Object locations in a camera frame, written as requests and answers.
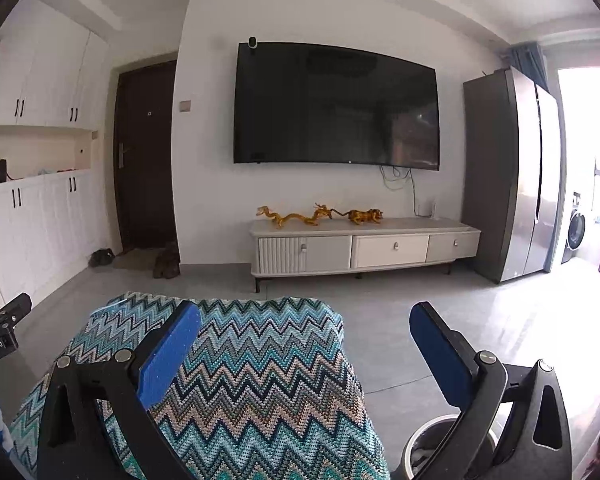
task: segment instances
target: curtain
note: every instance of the curtain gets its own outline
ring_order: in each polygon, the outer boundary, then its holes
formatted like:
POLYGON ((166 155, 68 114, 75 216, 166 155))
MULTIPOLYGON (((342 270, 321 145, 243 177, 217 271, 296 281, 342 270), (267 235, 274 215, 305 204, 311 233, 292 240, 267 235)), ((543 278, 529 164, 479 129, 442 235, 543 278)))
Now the curtain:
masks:
POLYGON ((513 68, 520 70, 520 72, 534 81, 539 87, 542 87, 547 92, 549 91, 546 82, 544 56, 542 55, 540 45, 535 41, 512 46, 507 50, 506 57, 513 68))

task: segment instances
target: refrigerator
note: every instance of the refrigerator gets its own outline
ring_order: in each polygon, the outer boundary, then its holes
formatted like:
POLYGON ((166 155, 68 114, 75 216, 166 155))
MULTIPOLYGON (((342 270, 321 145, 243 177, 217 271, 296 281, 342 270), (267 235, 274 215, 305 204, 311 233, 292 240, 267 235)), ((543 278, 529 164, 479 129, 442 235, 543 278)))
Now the refrigerator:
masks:
POLYGON ((462 222, 474 269, 496 283, 548 268, 560 186, 555 99, 515 68, 464 83, 462 222))

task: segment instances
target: trash can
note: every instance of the trash can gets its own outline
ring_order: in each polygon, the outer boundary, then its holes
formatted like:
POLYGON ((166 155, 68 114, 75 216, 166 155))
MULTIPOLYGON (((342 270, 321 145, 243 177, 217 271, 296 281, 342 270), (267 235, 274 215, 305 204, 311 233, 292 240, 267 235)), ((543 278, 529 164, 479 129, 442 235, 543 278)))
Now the trash can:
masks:
MULTIPOLYGON (((451 429, 456 418, 458 418, 457 415, 439 416, 426 422, 416 430, 407 442, 407 445, 404 446, 404 451, 402 452, 400 469, 405 478, 412 479, 417 475, 418 471, 422 469, 426 461, 438 447, 438 444, 442 442, 442 439, 451 429)), ((471 471, 474 465, 481 465, 485 462, 487 465, 491 463, 497 443, 498 438, 496 434, 493 433, 493 430, 489 430, 487 438, 484 439, 478 455, 469 468, 467 473, 468 478, 472 478, 471 471)))

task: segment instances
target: zigzag patterned blanket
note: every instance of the zigzag patterned blanket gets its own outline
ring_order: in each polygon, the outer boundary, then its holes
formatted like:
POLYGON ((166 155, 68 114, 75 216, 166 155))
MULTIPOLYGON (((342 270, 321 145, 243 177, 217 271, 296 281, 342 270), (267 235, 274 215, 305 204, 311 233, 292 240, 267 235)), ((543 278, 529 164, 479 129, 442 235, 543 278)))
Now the zigzag patterned blanket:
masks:
MULTIPOLYGON (((78 363, 135 348, 179 298, 128 292, 94 312, 62 354, 78 363)), ((342 318, 319 300, 196 302, 202 326, 151 416, 199 479, 387 479, 380 439, 342 351, 342 318)), ((11 425, 14 452, 35 475, 50 371, 11 425)), ((109 403, 100 402, 126 471, 144 475, 109 403)))

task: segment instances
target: television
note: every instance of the television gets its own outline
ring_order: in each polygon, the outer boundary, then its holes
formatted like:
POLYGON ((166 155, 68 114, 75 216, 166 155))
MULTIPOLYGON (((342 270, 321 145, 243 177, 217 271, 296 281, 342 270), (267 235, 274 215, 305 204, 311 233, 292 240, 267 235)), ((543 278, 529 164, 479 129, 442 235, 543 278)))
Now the television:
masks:
POLYGON ((438 170, 436 71, 351 48, 240 43, 234 163, 240 162, 438 170))

